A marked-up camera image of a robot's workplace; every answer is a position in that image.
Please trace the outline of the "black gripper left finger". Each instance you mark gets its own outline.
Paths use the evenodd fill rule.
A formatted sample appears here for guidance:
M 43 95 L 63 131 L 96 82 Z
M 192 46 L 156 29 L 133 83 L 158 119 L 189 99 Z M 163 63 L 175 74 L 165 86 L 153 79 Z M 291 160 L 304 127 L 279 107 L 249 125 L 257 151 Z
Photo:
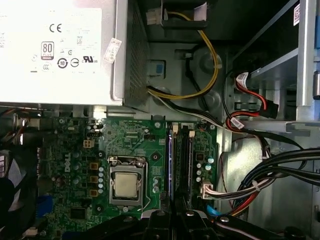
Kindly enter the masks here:
M 173 193 L 160 194 L 160 208 L 140 218 L 120 215 L 92 228 L 93 240 L 170 240 L 172 238 Z

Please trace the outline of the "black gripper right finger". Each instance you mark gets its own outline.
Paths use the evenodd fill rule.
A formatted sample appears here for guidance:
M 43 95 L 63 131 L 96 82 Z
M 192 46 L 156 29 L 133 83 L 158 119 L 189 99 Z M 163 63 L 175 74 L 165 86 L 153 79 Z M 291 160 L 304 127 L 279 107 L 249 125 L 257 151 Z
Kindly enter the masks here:
M 176 208 L 176 229 L 180 240 L 305 240 L 297 227 L 276 233 L 237 217 L 222 214 L 213 221 L 202 211 Z

